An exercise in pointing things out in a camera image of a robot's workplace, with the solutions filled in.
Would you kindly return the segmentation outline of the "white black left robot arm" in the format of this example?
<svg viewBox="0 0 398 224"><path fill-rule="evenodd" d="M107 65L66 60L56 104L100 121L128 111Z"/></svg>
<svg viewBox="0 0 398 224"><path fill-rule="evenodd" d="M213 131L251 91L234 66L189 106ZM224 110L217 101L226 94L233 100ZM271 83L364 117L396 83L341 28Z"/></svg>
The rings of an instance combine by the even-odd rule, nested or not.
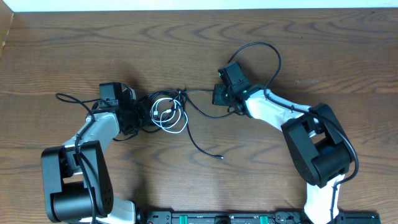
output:
<svg viewBox="0 0 398 224"><path fill-rule="evenodd" d="M119 82L100 84L93 103L71 139L41 154L46 214L54 223L135 223L135 204L113 192L104 152L119 134L135 137L149 110Z"/></svg>

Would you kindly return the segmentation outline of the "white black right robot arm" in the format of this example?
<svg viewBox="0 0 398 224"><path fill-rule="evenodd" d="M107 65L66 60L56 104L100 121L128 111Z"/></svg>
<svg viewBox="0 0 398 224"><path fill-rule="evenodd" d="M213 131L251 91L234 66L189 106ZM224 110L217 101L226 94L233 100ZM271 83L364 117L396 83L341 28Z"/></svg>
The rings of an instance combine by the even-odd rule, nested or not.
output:
<svg viewBox="0 0 398 224"><path fill-rule="evenodd" d="M304 213L312 223L334 223L340 186L356 177L359 159L333 110L300 105L253 85L237 62L218 69L213 104L261 120L282 132L299 175L307 183Z"/></svg>

